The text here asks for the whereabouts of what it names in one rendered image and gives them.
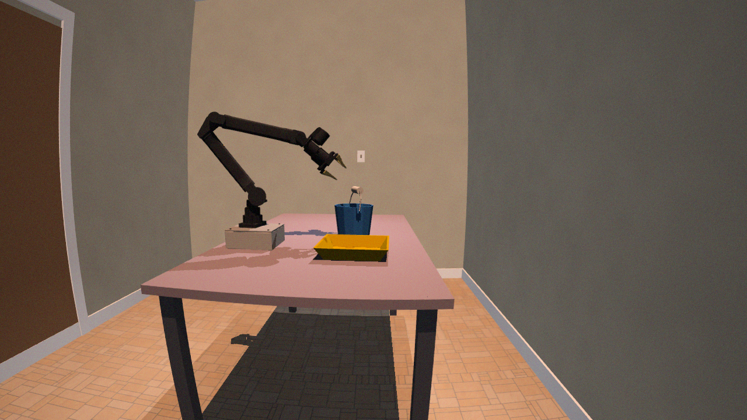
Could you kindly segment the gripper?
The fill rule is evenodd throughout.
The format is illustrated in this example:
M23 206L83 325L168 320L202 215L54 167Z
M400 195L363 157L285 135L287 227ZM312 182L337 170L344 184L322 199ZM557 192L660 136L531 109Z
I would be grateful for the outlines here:
M329 166L331 164L331 162L333 162L333 160L336 160L337 162L339 162L340 165L342 165L343 167L346 168L346 166L343 164L343 160L341 160L340 155L338 153L334 154L333 151L330 152L330 154L328 155L320 147L319 147L319 151L318 152L319 152L318 154L315 154L315 155L312 156L312 159L314 159L316 162L318 162L320 164L320 166L317 169L320 171L321 174L323 174L325 176L328 175L329 177L331 177L333 179L336 179L327 170L325 170L325 168L326 168L326 166ZM336 180L338 180L338 179L336 179Z

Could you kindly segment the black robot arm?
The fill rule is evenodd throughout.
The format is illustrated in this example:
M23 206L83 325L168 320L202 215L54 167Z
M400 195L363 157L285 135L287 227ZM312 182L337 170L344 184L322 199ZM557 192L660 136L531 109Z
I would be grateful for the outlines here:
M312 159L313 155L319 153L318 145L322 146L329 138L329 134L324 129L318 127L310 134L309 138L307 138L304 132L295 129L273 127L273 125L232 117L226 114L224 114L224 116L215 111L211 113L209 113L208 117L205 118L205 121L200 130L198 130L197 135L205 142L217 159L221 161L221 164L227 169L231 176L234 177L236 183L238 183L241 188L248 193L245 215L243 215L243 222L239 224L239 227L257 228L267 225L267 221L264 221L263 215L260 214L259 207L267 202L266 194L264 193L265 191L262 188L256 188L254 186L253 180L251 180L250 176L248 176L245 170L243 170L238 162L236 162L231 153L227 151L227 148L222 145L222 142L217 138L213 131L216 130L217 127L222 127L226 130L241 131L250 135L264 136L265 138L299 145L304 147L304 151L310 155L310 159ZM315 160L314 162L320 166L320 164Z

